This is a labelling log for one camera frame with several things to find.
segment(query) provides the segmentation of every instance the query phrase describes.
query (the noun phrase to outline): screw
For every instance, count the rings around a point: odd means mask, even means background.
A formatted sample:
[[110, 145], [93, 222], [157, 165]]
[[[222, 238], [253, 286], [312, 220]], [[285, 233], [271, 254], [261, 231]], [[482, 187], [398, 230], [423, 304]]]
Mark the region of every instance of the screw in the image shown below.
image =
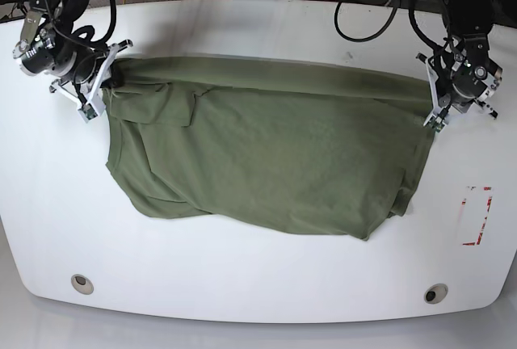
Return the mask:
[[474, 70], [477, 78], [484, 78], [486, 76], [486, 69], [483, 66], [478, 66], [476, 70]]
[[25, 51], [25, 50], [27, 50], [28, 46], [29, 46], [29, 43], [27, 42], [27, 40], [21, 40], [21, 41], [19, 42], [19, 49], [20, 49], [21, 51]]

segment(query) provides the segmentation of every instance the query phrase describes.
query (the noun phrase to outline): green t-shirt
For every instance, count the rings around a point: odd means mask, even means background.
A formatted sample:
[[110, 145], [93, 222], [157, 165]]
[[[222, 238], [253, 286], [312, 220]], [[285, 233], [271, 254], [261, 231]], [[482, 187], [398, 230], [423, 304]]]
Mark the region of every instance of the green t-shirt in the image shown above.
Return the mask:
[[107, 167], [149, 217], [366, 240], [404, 214], [433, 140], [428, 86], [412, 78], [206, 57], [117, 65]]

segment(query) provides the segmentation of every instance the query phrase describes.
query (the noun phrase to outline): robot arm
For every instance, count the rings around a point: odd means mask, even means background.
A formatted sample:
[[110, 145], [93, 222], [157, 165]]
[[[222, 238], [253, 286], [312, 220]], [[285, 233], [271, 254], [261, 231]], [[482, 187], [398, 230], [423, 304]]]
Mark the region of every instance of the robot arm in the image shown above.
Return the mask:
[[433, 111], [426, 124], [439, 132], [451, 119], [451, 107], [466, 113], [473, 104], [497, 118], [498, 113], [486, 103], [502, 81], [502, 69], [489, 57], [488, 35], [494, 25], [492, 0], [441, 0], [443, 23], [448, 30], [444, 46], [418, 28], [416, 2], [410, 3], [411, 25], [434, 53], [429, 59], [418, 56], [427, 65], [433, 93]]
[[[84, 13], [89, 1], [29, 0], [30, 10], [13, 52], [24, 73], [34, 76], [45, 72], [57, 77], [51, 91], [59, 91], [76, 102], [86, 121], [103, 113], [101, 84], [109, 79], [122, 81], [112, 73], [111, 63], [119, 51], [132, 45], [126, 40], [107, 46], [116, 25], [115, 0], [109, 0], [111, 21], [102, 38], [93, 40], [93, 26], [74, 30], [74, 22]], [[63, 87], [67, 83], [73, 86], [75, 95]]]

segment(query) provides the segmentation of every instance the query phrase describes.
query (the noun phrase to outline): metal bracket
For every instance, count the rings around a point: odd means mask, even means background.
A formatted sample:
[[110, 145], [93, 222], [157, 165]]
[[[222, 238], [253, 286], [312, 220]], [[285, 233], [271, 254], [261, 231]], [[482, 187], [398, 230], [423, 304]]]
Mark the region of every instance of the metal bracket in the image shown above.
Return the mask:
[[95, 117], [101, 116], [104, 111], [106, 111], [106, 105], [104, 104], [103, 98], [100, 94], [100, 86], [104, 81], [111, 77], [110, 67], [115, 61], [116, 55], [122, 50], [131, 46], [131, 40], [125, 40], [119, 44], [113, 44], [110, 46], [106, 59], [101, 64], [98, 73], [93, 79], [93, 82], [90, 82], [91, 86], [89, 86], [89, 84], [84, 84], [82, 86], [81, 91], [83, 89], [86, 90], [86, 92], [83, 92], [86, 97], [86, 102], [84, 104], [76, 95], [71, 94], [63, 87], [65, 84], [61, 83], [61, 80], [56, 80], [51, 84], [50, 92], [57, 92], [61, 95], [64, 95], [68, 100], [74, 102], [77, 106], [79, 115], [86, 123], [88, 123], [90, 120], [93, 120]]
[[32, 42], [36, 38], [42, 16], [43, 14], [38, 11], [30, 10], [27, 12], [23, 21], [20, 41], [16, 44], [15, 50], [13, 50], [14, 59], [20, 58], [31, 47]]
[[440, 106], [438, 100], [438, 92], [436, 91], [436, 82], [438, 81], [438, 74], [433, 70], [431, 64], [429, 63], [429, 58], [425, 60], [426, 69], [427, 69], [427, 77], [429, 78], [429, 86], [431, 88], [431, 101], [433, 103], [433, 109], [431, 113], [427, 116], [423, 125], [426, 127], [429, 125], [436, 132], [440, 132], [445, 126], [449, 125], [452, 117], [447, 114], [446, 116], [441, 116], [443, 107]]

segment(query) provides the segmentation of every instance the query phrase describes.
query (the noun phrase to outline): black cable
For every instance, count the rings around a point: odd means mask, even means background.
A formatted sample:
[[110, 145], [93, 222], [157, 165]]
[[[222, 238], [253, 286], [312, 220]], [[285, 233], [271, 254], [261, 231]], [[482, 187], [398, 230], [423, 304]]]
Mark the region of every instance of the black cable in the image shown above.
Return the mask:
[[77, 80], [77, 76], [78, 76], [78, 69], [83, 65], [85, 64], [88, 60], [95, 60], [97, 61], [99, 58], [102, 58], [103, 54], [102, 53], [94, 53], [93, 55], [88, 55], [84, 58], [82, 58], [78, 65], [75, 67], [75, 70], [74, 70], [74, 75], [72, 76], [72, 83], [75, 85], [77, 84], [76, 83], [76, 80]]
[[23, 16], [27, 15], [27, 8], [25, 8], [24, 4], [19, 7], [19, 10], [22, 11]]
[[93, 48], [97, 50], [107, 51], [107, 46], [105, 45], [105, 42], [112, 36], [113, 31], [115, 30], [116, 26], [116, 2], [115, 0], [109, 0], [110, 1], [110, 10], [111, 10], [111, 19], [110, 19], [110, 26], [106, 32], [106, 35], [101, 38], [100, 40], [97, 40], [95, 42], [86, 42], [82, 38], [78, 38], [75, 36], [72, 36], [66, 32], [62, 32], [57, 28], [57, 25], [55, 23], [55, 19], [52, 15], [52, 12], [50, 11], [50, 6], [48, 5], [48, 0], [44, 0], [45, 7], [48, 13], [48, 21], [52, 25], [53, 29], [56, 31], [57, 34], [65, 38], [66, 40], [78, 44], [80, 46], [83, 46], [85, 48]]
[[381, 36], [388, 29], [388, 27], [391, 25], [392, 21], [395, 19], [395, 15], [397, 14], [397, 10], [398, 10], [398, 8], [401, 5], [401, 0], [394, 0], [394, 1], [395, 1], [395, 3], [393, 4], [393, 9], [391, 11], [391, 14], [389, 15], [388, 20], [386, 21], [384, 26], [382, 26], [380, 28], [380, 30], [378, 32], [376, 32], [375, 34], [372, 34], [372, 35], [364, 37], [364, 38], [352, 38], [352, 37], [347, 36], [346, 34], [344, 34], [341, 31], [341, 29], [339, 28], [339, 9], [341, 8], [341, 5], [343, 4], [343, 0], [340, 1], [338, 3], [338, 5], [336, 6], [336, 9], [335, 9], [335, 12], [334, 12], [334, 26], [336, 28], [336, 31], [338, 32], [339, 36], [341, 36], [345, 40], [349, 40], [350, 42], [356, 42], [356, 43], [368, 42], [370, 40], [374, 40], [375, 38], [378, 38], [379, 36]]
[[7, 16], [7, 18], [9, 18], [9, 19], [13, 18], [13, 13], [15, 12], [15, 9], [16, 9], [16, 4], [13, 4], [13, 7], [11, 8], [11, 12]]
[[414, 16], [415, 7], [417, 5], [418, 0], [410, 0], [409, 8], [408, 8], [408, 15], [410, 17], [410, 23], [411, 27], [413, 28], [414, 33], [422, 40], [424, 44], [429, 46], [434, 52], [440, 50], [440, 46], [431, 40], [428, 36], [426, 36], [422, 30], [420, 30], [420, 27], [418, 26], [417, 19]]
[[75, 93], [78, 96], [79, 101], [84, 106], [88, 100], [86, 100], [86, 97], [84, 97], [84, 94], [81, 92], [81, 85], [72, 83], [74, 85]]
[[94, 37], [95, 29], [93, 26], [82, 26], [72, 33], [73, 36], [85, 36], [83, 39], [86, 42], [91, 42]]
[[110, 26], [107, 29], [106, 34], [100, 40], [98, 40], [97, 42], [94, 42], [94, 43], [100, 43], [100, 44], [106, 43], [107, 40], [109, 40], [111, 38], [111, 36], [113, 35], [113, 32], [115, 30], [115, 26], [116, 26], [116, 0], [109, 0], [109, 2], [110, 2], [110, 16], [111, 16], [111, 18], [110, 18]]

